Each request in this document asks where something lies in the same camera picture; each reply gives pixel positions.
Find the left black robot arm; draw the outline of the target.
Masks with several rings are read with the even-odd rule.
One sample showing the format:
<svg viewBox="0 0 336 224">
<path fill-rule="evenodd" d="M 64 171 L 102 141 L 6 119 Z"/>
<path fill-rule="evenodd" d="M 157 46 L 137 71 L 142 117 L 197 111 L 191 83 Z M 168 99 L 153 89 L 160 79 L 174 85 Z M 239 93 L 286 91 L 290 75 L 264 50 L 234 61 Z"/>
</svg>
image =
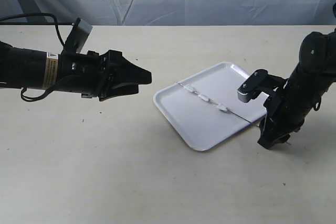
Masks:
<svg viewBox="0 0 336 224">
<path fill-rule="evenodd" d="M 137 94 L 140 85 L 151 82 L 151 72 L 128 61 L 120 51 L 54 54 L 1 43 L 1 88 L 19 89 L 26 102 L 42 100 L 54 91 L 102 102 Z"/>
</svg>

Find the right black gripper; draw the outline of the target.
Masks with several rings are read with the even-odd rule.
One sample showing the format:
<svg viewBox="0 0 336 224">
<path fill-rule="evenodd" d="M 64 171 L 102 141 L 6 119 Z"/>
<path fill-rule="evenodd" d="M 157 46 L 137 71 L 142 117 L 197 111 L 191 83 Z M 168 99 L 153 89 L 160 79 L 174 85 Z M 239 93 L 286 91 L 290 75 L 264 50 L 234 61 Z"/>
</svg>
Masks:
<svg viewBox="0 0 336 224">
<path fill-rule="evenodd" d="M 289 127 L 281 123 L 279 111 L 285 99 L 284 88 L 288 79 L 271 74 L 264 74 L 258 88 L 268 95 L 263 106 L 266 108 L 266 116 L 259 124 L 260 137 L 257 143 L 263 148 L 270 150 L 277 144 L 287 142 L 290 138 Z"/>
</svg>

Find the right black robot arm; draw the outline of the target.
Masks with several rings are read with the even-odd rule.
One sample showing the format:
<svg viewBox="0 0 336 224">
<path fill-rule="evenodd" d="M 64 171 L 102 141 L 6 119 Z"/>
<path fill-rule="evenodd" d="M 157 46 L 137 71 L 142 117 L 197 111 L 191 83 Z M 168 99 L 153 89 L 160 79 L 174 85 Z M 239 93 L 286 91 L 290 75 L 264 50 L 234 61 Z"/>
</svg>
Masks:
<svg viewBox="0 0 336 224">
<path fill-rule="evenodd" d="M 318 111 L 322 96 L 335 83 L 335 32 L 313 31 L 301 43 L 299 62 L 286 83 L 269 96 L 260 122 L 258 144 L 269 150 L 298 132 L 311 110 Z"/>
</svg>

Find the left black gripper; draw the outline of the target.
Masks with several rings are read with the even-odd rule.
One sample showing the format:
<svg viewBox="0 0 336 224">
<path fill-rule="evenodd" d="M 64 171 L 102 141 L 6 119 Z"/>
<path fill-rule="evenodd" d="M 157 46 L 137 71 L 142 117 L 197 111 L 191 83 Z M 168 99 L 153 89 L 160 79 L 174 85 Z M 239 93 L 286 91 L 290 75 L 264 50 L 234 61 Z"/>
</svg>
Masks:
<svg viewBox="0 0 336 224">
<path fill-rule="evenodd" d="M 139 93 L 139 86 L 152 83 L 152 74 L 125 59 L 122 52 L 108 50 L 78 54 L 63 51 L 58 70 L 58 91 L 80 93 L 105 101 Z"/>
</svg>

